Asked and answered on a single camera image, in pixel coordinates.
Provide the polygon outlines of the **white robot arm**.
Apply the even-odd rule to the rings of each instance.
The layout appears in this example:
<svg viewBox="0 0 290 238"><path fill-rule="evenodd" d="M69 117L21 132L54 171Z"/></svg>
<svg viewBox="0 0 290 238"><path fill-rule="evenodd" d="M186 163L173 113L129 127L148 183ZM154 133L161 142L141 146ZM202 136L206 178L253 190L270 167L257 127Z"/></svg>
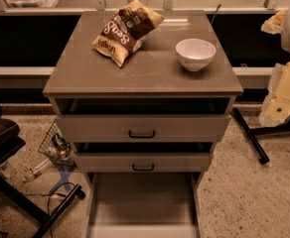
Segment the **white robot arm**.
<svg viewBox="0 0 290 238"><path fill-rule="evenodd" d="M290 54L290 6L266 20L261 31L281 35L281 47ZM272 70L268 95L264 98L259 123L264 127L276 127L290 118L290 60L277 63Z"/></svg>

